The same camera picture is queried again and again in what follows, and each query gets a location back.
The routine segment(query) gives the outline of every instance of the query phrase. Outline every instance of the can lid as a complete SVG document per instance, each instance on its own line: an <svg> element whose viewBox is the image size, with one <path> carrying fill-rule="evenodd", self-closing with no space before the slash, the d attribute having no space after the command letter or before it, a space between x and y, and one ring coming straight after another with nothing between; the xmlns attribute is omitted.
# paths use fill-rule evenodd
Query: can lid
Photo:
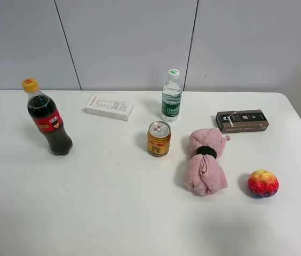
<svg viewBox="0 0 301 256"><path fill-rule="evenodd" d="M27 78L21 82L21 86L23 90L27 93L34 93L39 90L39 85L36 79Z"/></svg>
<svg viewBox="0 0 301 256"><path fill-rule="evenodd" d="M176 81L179 79L179 76L180 76L180 71L178 69L171 68L168 71L168 80Z"/></svg>
<svg viewBox="0 0 301 256"><path fill-rule="evenodd" d="M163 121L157 121L150 124L148 131L156 138L165 138L168 134L170 134L171 127Z"/></svg>

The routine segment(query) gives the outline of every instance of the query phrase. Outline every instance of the water bottle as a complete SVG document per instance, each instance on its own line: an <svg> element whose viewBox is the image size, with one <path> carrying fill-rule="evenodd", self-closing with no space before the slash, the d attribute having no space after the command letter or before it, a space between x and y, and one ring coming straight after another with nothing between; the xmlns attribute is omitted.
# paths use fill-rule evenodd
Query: water bottle
<svg viewBox="0 0 301 256"><path fill-rule="evenodd" d="M168 71L168 80L162 90L162 119L166 122L175 121L179 116L181 88L179 82L180 72L178 69Z"/></svg>

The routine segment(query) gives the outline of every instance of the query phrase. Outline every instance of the bottle cap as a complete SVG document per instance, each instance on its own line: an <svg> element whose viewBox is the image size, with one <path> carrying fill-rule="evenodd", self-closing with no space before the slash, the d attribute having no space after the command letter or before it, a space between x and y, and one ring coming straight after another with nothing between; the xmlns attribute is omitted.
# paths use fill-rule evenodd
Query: bottle cap
<svg viewBox="0 0 301 256"><path fill-rule="evenodd" d="M168 71L168 80L176 81L179 79L179 76L180 76L180 72L178 69L171 68Z"/></svg>
<svg viewBox="0 0 301 256"><path fill-rule="evenodd" d="M39 90L39 85L36 79L34 78L28 78L22 81L21 83L22 88L27 93L34 93Z"/></svg>

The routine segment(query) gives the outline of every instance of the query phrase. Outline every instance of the brown box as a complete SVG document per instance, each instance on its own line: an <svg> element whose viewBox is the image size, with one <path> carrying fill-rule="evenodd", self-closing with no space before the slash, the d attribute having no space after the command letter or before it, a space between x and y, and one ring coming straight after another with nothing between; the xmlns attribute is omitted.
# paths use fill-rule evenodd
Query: brown box
<svg viewBox="0 0 301 256"><path fill-rule="evenodd" d="M260 132L269 126L267 118L259 109L218 112L216 122L222 133Z"/></svg>

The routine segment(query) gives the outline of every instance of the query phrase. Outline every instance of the colorful ball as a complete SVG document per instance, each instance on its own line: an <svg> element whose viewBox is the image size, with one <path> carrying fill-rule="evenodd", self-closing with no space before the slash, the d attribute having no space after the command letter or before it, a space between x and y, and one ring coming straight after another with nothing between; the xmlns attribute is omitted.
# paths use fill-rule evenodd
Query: colorful ball
<svg viewBox="0 0 301 256"><path fill-rule="evenodd" d="M271 197L278 191L279 181L273 173L266 170L258 170L250 174L248 187L256 196Z"/></svg>

